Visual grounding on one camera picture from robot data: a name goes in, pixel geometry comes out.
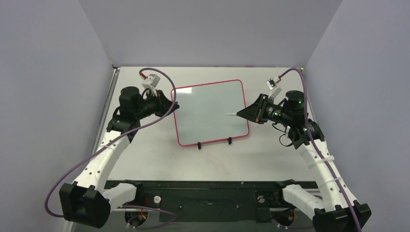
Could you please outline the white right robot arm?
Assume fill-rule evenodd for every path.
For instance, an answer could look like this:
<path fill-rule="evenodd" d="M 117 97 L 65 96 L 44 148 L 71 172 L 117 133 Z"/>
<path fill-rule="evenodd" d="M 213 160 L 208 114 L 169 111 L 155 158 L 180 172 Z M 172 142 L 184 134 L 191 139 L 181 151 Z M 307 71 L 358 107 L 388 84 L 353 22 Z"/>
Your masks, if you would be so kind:
<path fill-rule="evenodd" d="M 306 106 L 306 96 L 298 90 L 288 91 L 279 104 L 260 94 L 236 116 L 258 124 L 272 121 L 283 125 L 286 136 L 313 175 L 319 198 L 295 181 L 287 180 L 278 183 L 280 189 L 272 194 L 276 205 L 292 204 L 312 220 L 317 232 L 360 232 L 371 210 L 368 204 L 359 203 L 347 187 L 336 168 L 334 156 L 328 151 L 324 134 L 318 124 L 308 118 Z"/>

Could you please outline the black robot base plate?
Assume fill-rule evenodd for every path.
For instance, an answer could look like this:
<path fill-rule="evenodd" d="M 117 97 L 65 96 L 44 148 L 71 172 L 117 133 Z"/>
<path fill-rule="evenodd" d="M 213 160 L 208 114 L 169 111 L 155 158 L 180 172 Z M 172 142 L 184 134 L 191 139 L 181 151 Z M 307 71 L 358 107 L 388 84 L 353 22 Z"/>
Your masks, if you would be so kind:
<path fill-rule="evenodd" d="M 121 206 L 158 212 L 161 221 L 266 223 L 272 218 L 271 209 L 279 209 L 280 217 L 293 216 L 296 205 L 286 202 L 283 195 L 284 188 L 293 183 L 109 180 L 103 190 L 114 190 L 121 184 L 136 187 Z"/>

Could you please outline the pink framed whiteboard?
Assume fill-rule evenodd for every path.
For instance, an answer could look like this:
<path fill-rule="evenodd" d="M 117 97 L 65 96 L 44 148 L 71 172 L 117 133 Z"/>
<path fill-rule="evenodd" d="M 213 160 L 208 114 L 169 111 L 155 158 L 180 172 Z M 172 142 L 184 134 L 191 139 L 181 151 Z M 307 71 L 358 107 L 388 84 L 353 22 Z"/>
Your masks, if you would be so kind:
<path fill-rule="evenodd" d="M 216 143 L 249 135 L 247 120 L 227 116 L 246 107 L 239 79 L 177 87 L 170 92 L 180 108 L 173 112 L 177 142 L 182 147 Z"/>

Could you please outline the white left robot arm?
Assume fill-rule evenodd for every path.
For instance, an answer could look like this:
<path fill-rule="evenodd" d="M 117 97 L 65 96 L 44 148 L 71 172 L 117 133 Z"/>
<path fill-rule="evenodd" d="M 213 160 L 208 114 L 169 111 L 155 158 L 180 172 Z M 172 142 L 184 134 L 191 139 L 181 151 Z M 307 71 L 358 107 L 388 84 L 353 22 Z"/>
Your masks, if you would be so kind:
<path fill-rule="evenodd" d="M 159 89 L 153 88 L 148 94 L 143 97 L 137 87 L 121 90 L 119 106 L 108 123 L 97 154 L 72 183 L 64 183 L 59 190 L 65 220 L 101 228 L 111 212 L 123 204 L 138 208 L 144 203 L 144 194 L 138 191 L 137 184 L 123 181 L 109 190 L 104 187 L 119 157 L 140 130 L 141 120 L 151 115 L 163 119 L 180 108 Z"/>

